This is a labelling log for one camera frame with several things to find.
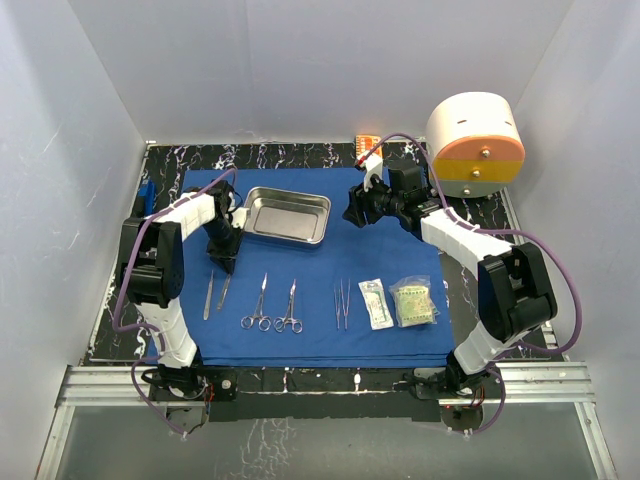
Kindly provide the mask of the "steel scalpel handle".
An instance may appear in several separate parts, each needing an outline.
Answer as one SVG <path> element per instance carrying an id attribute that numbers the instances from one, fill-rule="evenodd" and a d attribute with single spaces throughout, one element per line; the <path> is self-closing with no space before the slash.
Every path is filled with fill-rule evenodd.
<path id="1" fill-rule="evenodd" d="M 216 304 L 216 311 L 219 312 L 222 310 L 223 306 L 224 306 L 224 302 L 226 300 L 227 297 L 227 293 L 229 290 L 229 286 L 230 286 L 230 282 L 232 279 L 232 274 L 227 274 L 223 283 L 223 287 L 220 293 L 220 297 L 218 299 L 218 302 Z"/>
<path id="2" fill-rule="evenodd" d="M 208 281 L 207 292 L 206 292 L 204 308 L 203 308 L 203 320 L 204 321 L 207 321 L 209 319 L 209 316 L 210 316 L 214 278 L 215 278 L 215 273 L 212 270 L 211 273 L 210 273 L 209 281 Z"/>

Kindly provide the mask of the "metal instrument tray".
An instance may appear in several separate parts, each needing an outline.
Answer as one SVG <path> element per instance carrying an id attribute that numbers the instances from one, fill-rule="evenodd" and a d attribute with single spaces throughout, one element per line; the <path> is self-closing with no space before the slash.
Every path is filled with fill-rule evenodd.
<path id="1" fill-rule="evenodd" d="M 248 192 L 244 208 L 247 234 L 315 248 L 324 240 L 331 201 L 322 195 L 255 187 Z"/>

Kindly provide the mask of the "steel ring-handle scissors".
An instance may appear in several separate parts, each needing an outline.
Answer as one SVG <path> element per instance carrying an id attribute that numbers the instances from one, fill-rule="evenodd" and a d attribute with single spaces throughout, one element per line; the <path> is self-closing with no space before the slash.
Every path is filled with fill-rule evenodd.
<path id="1" fill-rule="evenodd" d="M 293 283 L 289 291 L 286 312 L 283 316 L 276 317 L 275 320 L 273 321 L 273 328 L 278 333 L 284 332 L 287 327 L 290 327 L 291 331 L 294 334 L 300 334 L 303 331 L 302 321 L 294 317 L 295 293 L 296 293 L 296 280 L 293 280 Z"/>

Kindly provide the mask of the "blue surgical drape cloth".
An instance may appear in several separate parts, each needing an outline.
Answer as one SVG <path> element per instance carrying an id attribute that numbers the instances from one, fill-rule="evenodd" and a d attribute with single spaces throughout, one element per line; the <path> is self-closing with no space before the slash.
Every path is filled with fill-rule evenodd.
<path id="1" fill-rule="evenodd" d="M 362 179 L 345 168 L 251 169 L 240 172 L 235 187 L 247 194 L 255 187 L 271 187 L 326 196 L 331 211 L 324 240 L 309 248 L 246 236 L 224 306 L 216 304 L 225 273 L 209 259 L 207 234 L 197 231 L 185 241 L 185 281 L 180 303 L 192 339 L 207 365 L 276 367 L 435 367 L 445 363 L 454 338 L 438 250 L 385 217 L 365 228 L 342 218 L 349 189 Z M 210 316 L 203 308 L 211 271 L 214 285 Z M 264 274 L 268 274 L 263 312 L 271 328 L 243 329 L 240 321 L 257 304 Z M 416 327 L 394 326 L 372 330 L 358 284 L 380 279 L 391 286 L 404 277 L 427 275 L 431 298 L 439 310 L 437 323 Z M 303 331 L 290 327 L 278 333 L 276 317 L 285 314 L 296 280 L 294 317 Z M 348 329 L 336 330 L 334 285 L 351 281 Z"/>

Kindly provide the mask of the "steel forceps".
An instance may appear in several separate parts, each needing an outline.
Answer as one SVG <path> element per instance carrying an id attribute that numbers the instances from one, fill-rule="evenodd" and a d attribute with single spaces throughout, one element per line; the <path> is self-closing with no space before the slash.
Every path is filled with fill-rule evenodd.
<path id="1" fill-rule="evenodd" d="M 340 282 L 340 300 L 341 300 L 340 305 L 342 310 L 344 330 L 348 329 L 350 292 L 351 292 L 351 281 L 350 280 L 347 281 L 347 286 L 344 286 L 344 283 Z"/>

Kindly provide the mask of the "white packet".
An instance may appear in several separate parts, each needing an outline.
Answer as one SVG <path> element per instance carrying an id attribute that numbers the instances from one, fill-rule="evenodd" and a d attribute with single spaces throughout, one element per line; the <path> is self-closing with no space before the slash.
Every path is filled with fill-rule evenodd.
<path id="1" fill-rule="evenodd" d="M 371 329 L 382 330 L 393 327 L 383 284 L 380 279 L 362 281 L 358 284 L 369 315 Z"/>

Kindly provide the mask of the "green suture packet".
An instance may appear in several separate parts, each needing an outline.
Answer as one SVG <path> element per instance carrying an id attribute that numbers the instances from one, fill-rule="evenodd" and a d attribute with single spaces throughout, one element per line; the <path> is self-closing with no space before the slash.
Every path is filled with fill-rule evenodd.
<path id="1" fill-rule="evenodd" d="M 437 323 L 439 310 L 431 298 L 430 277 L 415 275 L 404 277 L 389 287 L 397 325 L 408 328 Z"/>

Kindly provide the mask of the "pink cylindrical tissue phantom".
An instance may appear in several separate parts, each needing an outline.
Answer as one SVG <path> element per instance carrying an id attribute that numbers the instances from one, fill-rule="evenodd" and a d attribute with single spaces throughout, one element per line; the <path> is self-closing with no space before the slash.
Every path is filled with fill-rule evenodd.
<path id="1" fill-rule="evenodd" d="M 435 173 L 443 193 L 477 198 L 510 184 L 525 148 L 508 101 L 489 92 L 464 92 L 443 100 L 426 124 Z"/>

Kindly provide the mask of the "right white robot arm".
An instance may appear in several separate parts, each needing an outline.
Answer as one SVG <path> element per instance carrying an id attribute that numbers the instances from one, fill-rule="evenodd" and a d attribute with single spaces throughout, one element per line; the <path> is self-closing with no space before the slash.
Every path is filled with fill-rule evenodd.
<path id="1" fill-rule="evenodd" d="M 448 356 L 447 388 L 466 397 L 478 389 L 489 363 L 557 315 L 558 307 L 541 250 L 514 245 L 477 227 L 465 227 L 454 211 L 431 195 L 418 166 L 360 166 L 361 184 L 349 190 L 343 218 L 359 228 L 389 216 L 424 243 L 454 258 L 475 277 L 479 321 Z"/>

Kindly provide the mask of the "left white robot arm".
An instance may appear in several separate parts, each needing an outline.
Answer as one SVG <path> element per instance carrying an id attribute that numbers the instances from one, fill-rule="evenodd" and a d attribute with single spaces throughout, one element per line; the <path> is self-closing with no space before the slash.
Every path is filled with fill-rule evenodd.
<path id="1" fill-rule="evenodd" d="M 130 217 L 121 228 L 116 284 L 141 314 L 154 339 L 158 363 L 176 369 L 171 385 L 186 399 L 204 392 L 207 376 L 193 366 L 198 347 L 180 304 L 185 281 L 183 244 L 202 228 L 209 238 L 209 258 L 233 273 L 243 237 L 242 226 L 234 219 L 235 196 L 232 183 L 219 180 L 188 190 L 164 213 Z"/>

